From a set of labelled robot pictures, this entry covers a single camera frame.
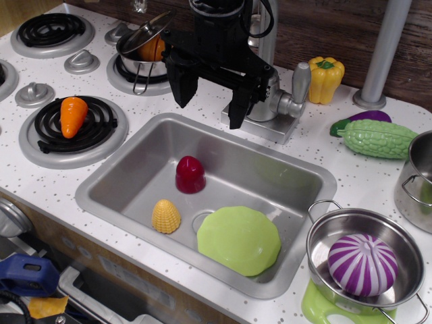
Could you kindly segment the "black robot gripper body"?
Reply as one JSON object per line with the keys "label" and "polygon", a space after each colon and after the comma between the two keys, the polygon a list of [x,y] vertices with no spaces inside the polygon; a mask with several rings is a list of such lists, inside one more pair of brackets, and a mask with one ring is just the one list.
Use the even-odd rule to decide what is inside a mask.
{"label": "black robot gripper body", "polygon": [[163,32],[163,61],[170,55],[198,61],[198,78],[235,90],[256,89],[257,102],[267,96],[273,68],[248,45],[252,1],[190,1],[194,28],[191,32]]}

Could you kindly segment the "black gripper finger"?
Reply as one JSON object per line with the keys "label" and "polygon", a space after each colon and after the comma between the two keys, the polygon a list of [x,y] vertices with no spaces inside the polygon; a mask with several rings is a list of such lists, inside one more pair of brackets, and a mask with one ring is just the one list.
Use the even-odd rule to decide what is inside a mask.
{"label": "black gripper finger", "polygon": [[184,108],[198,88],[198,61],[170,55],[166,59],[167,77],[176,103]]}
{"label": "black gripper finger", "polygon": [[241,128],[244,118],[251,112],[256,103],[255,88],[240,86],[233,90],[228,109],[229,128],[232,130]]}

